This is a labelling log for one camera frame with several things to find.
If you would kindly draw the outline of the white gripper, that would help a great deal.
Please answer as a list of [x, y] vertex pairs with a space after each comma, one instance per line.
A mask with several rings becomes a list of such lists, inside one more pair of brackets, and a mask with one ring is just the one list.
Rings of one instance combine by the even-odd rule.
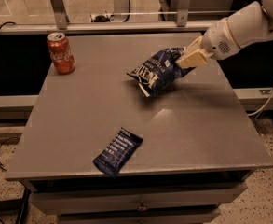
[[191, 44], [184, 48], [182, 56], [175, 63], [181, 68], [193, 68], [206, 64], [207, 59], [224, 60], [240, 51], [230, 29], [228, 18], [223, 18], [213, 24]]

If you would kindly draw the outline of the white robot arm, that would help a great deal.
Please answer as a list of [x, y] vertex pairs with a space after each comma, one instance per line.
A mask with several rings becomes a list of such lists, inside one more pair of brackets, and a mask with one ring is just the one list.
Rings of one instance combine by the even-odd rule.
[[208, 58], [224, 60], [258, 42], [273, 40], [273, 0], [254, 1], [207, 29], [176, 61], [182, 68], [198, 67]]

